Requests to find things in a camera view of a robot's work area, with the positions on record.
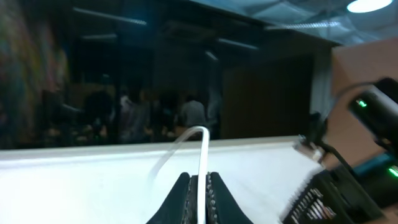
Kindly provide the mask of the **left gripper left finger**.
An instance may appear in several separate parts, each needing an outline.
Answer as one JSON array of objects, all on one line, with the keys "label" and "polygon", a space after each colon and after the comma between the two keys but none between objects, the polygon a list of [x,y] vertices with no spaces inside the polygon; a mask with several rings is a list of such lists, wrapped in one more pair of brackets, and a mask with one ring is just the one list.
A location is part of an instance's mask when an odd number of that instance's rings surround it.
[{"label": "left gripper left finger", "polygon": [[181,173],[147,224],[197,224],[197,187],[197,175]]}]

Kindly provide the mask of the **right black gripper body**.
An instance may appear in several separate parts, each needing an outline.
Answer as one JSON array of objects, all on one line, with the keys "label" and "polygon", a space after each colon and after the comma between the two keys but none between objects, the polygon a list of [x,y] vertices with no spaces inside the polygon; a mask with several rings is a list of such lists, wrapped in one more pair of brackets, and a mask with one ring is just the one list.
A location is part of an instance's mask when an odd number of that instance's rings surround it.
[{"label": "right black gripper body", "polygon": [[323,212],[327,216],[324,223],[372,223],[385,218],[379,206],[345,167],[323,170],[314,175],[313,180],[322,194]]}]

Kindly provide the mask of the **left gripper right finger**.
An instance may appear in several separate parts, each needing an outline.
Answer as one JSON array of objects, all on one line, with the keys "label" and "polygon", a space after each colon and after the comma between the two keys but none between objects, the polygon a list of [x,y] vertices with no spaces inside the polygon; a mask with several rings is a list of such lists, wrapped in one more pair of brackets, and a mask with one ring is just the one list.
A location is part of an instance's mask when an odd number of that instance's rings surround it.
[{"label": "left gripper right finger", "polygon": [[209,224],[252,224],[217,172],[206,175],[206,221]]}]

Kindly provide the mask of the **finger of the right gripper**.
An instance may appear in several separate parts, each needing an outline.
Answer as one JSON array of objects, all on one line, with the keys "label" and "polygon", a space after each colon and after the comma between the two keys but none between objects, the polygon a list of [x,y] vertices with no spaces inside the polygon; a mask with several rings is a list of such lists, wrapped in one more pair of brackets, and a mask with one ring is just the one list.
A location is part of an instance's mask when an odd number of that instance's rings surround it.
[{"label": "finger of the right gripper", "polygon": [[336,223],[336,212],[325,202],[337,190],[337,182],[321,179],[306,180],[280,214],[283,224]]}]

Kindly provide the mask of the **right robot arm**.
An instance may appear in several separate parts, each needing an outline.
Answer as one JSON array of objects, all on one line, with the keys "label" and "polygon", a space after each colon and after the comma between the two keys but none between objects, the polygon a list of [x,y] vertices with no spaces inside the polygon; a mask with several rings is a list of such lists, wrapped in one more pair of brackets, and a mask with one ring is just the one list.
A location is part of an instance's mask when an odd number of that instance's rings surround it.
[{"label": "right robot arm", "polygon": [[387,222],[383,209],[397,203],[397,81],[383,78],[365,86],[347,108],[385,152],[351,167],[324,141],[328,115],[321,116],[295,149],[317,163],[331,154],[340,164],[310,174],[281,214],[281,223]]}]

